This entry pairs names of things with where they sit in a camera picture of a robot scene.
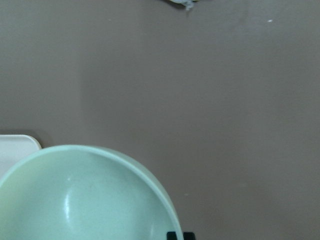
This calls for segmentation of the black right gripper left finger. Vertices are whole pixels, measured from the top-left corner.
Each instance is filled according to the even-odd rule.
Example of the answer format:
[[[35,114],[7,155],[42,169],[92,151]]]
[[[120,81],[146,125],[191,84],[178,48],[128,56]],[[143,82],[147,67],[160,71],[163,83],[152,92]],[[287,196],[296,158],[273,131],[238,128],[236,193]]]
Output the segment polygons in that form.
[[[166,239],[167,240],[177,240],[178,238],[177,238],[176,232],[174,232],[174,231],[167,232]]]

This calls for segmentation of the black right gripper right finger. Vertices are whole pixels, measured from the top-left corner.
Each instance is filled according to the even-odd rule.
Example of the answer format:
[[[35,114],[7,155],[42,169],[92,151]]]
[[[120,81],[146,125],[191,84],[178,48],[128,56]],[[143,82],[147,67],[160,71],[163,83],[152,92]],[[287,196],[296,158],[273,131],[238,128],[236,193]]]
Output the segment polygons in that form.
[[[195,240],[195,233],[194,232],[184,232],[183,239],[184,240]]]

